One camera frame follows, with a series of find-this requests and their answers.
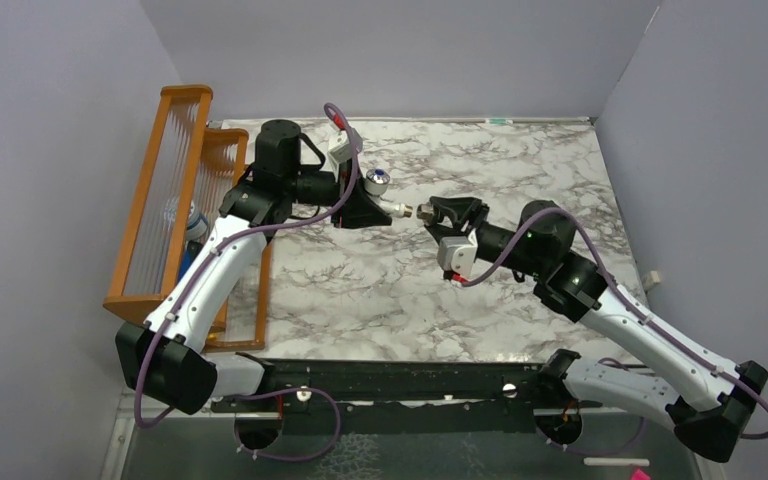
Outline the white plastic water faucet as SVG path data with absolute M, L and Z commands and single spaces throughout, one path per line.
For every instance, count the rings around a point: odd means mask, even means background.
M 365 173 L 364 190 L 382 211 L 392 218 L 411 218 L 414 213 L 411 205 L 397 203 L 385 197 L 390 184 L 391 177 L 384 169 L 371 168 Z

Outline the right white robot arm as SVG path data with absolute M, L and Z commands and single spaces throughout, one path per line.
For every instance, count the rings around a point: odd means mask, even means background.
M 516 230 L 491 224 L 475 197 L 431 197 L 418 217 L 438 246 L 446 280 L 464 287 L 487 279 L 474 264 L 531 278 L 534 295 L 552 312 L 596 331 L 643 362 L 639 375 L 560 349 L 541 367 L 539 398 L 560 407 L 568 400 L 616 407 L 671 431 L 693 453 L 725 463 L 747 436 L 754 411 L 765 407 L 768 371 L 736 363 L 690 340 L 645 307 L 607 270 L 596 249 L 573 247 L 581 223 L 551 201 L 532 201 Z

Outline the silver hex nut fitting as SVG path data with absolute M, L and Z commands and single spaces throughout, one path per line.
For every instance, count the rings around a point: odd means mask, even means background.
M 435 207 L 429 203 L 423 203 L 417 206 L 415 211 L 416 218 L 426 225 L 433 225 L 438 222 L 438 215 Z

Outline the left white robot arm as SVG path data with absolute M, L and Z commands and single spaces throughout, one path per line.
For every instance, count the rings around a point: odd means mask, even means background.
M 117 332 L 120 364 L 141 427 L 160 420 L 143 417 L 145 398 L 186 414 L 215 397 L 237 396 L 254 411 L 273 401 L 275 386 L 265 377 L 264 363 L 243 354 L 209 358 L 203 351 L 220 307 L 277 232 L 326 218 L 345 229 L 391 224 L 363 185 L 362 137 L 346 121 L 332 122 L 332 142 L 316 165 L 301 162 L 300 147 L 308 139 L 297 123 L 265 122 L 252 164 L 225 194 L 190 267 L 142 324 L 126 323 Z

